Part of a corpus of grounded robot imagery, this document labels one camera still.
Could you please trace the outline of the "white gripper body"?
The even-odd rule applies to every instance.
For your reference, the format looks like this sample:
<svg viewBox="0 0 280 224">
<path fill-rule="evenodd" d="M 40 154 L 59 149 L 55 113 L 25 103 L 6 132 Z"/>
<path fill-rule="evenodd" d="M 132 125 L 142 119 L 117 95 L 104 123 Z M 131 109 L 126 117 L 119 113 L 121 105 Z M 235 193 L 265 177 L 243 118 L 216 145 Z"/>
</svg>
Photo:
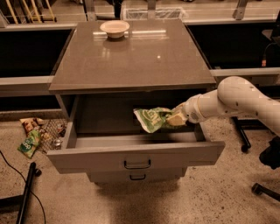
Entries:
<svg viewBox="0 0 280 224">
<path fill-rule="evenodd" d="M 199 98 L 195 95 L 183 103 L 182 113 L 189 123 L 200 123 L 206 120 L 199 109 Z"/>
</svg>

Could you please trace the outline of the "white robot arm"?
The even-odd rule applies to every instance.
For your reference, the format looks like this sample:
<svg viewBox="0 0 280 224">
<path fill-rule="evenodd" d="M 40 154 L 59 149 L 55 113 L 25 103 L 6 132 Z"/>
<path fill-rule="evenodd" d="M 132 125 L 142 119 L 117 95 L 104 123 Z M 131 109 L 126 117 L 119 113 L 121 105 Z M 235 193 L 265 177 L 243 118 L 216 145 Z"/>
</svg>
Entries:
<svg viewBox="0 0 280 224">
<path fill-rule="evenodd" d="M 210 117 L 247 114 L 280 136 L 280 102 L 259 91 L 248 80 L 230 76 L 216 90 L 197 94 L 179 104 L 167 118 L 172 126 L 201 123 Z"/>
</svg>

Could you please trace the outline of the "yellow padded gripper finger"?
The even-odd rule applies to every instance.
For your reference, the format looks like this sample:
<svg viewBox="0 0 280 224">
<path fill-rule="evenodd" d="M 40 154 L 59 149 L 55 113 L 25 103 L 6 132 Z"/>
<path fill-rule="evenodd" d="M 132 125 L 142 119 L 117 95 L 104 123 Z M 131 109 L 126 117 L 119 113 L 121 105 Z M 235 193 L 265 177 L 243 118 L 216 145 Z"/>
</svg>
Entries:
<svg viewBox="0 0 280 224">
<path fill-rule="evenodd" d="M 186 124 L 187 118 L 183 114 L 183 103 L 171 110 L 171 114 L 167 116 L 166 121 L 171 126 L 182 126 Z"/>
</svg>

